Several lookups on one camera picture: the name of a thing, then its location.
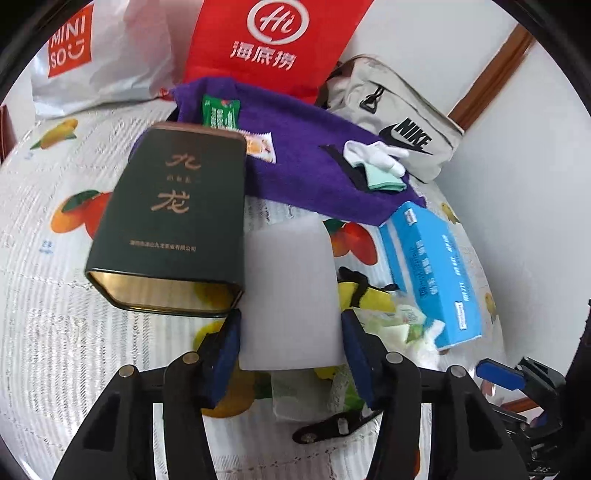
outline purple cloth bag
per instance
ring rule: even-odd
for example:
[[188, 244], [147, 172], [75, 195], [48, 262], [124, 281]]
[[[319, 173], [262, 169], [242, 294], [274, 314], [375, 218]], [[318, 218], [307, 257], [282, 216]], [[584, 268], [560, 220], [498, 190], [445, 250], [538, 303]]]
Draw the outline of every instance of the purple cloth bag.
[[173, 95], [179, 122], [202, 123], [204, 94], [240, 100], [240, 129], [271, 132], [277, 163], [247, 156], [246, 194], [370, 225], [385, 222], [404, 202], [425, 206], [424, 198], [408, 185], [408, 174], [402, 178], [408, 185], [403, 192], [362, 192], [320, 148], [334, 145], [342, 153], [347, 140], [364, 144], [380, 140], [373, 133], [290, 96], [227, 77], [206, 77], [177, 86]]

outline bed sheet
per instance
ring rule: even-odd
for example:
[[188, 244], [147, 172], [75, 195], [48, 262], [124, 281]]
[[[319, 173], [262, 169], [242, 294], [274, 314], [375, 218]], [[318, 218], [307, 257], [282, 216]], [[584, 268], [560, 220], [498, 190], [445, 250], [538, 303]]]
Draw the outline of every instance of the bed sheet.
[[[134, 141], [174, 107], [154, 100], [82, 112], [65, 124], [45, 121], [0, 168], [0, 434], [33, 479], [53, 476], [78, 426], [121, 365], [163, 367], [190, 350], [196, 332], [211, 322], [111, 306], [83, 274], [92, 243], [89, 224], [100, 210], [86, 209], [84, 218], [55, 215], [74, 195], [84, 199], [111, 192]], [[429, 209], [450, 222], [483, 316], [482, 338], [442, 355], [441, 368], [457, 363], [471, 369], [486, 356], [504, 361], [500, 323], [487, 308], [488, 282], [462, 224], [434, 183], [413, 186]], [[247, 197], [245, 230], [305, 214]], [[371, 236], [378, 261], [367, 265], [346, 254], [335, 258], [335, 267], [363, 271], [376, 286], [391, 283], [379, 229], [361, 227]], [[161, 406], [155, 406], [159, 479], [167, 477], [161, 418]], [[291, 435], [301, 425], [277, 423], [269, 398], [253, 399], [235, 417], [205, 417], [204, 424], [223, 479], [361, 480], [379, 432], [374, 420], [345, 439], [297, 445]], [[420, 478], [427, 475], [429, 435], [430, 409], [423, 406]]]

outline nike logo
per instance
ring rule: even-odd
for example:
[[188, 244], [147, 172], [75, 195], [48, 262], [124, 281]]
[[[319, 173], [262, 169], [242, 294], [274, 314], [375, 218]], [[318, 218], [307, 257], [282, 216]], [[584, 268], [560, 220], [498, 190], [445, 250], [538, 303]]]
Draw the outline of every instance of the nike logo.
[[[392, 136], [393, 132], [397, 132], [401, 137], [408, 140], [408, 143], [403, 140], [398, 140]], [[429, 137], [415, 122], [410, 118], [400, 122], [399, 124], [393, 124], [389, 127], [383, 128], [379, 136], [388, 144], [394, 147], [406, 148], [414, 152], [424, 153], [426, 155], [433, 155], [425, 150], [423, 147], [426, 146], [432, 138]]]

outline nike bag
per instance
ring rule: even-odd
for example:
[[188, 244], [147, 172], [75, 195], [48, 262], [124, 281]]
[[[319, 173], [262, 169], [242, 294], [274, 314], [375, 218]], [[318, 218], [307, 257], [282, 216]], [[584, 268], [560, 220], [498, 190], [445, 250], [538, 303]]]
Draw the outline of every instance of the nike bag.
[[406, 148], [401, 159], [419, 180], [431, 181], [449, 161], [463, 130], [381, 61], [357, 56], [328, 81], [329, 111]]

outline white plastic bag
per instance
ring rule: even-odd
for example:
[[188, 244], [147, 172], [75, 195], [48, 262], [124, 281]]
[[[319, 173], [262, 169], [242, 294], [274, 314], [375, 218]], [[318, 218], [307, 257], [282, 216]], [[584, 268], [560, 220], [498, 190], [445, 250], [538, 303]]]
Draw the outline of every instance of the white plastic bag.
[[170, 35], [160, 0], [98, 0], [69, 19], [33, 59], [40, 118], [107, 102], [149, 100], [172, 83]]

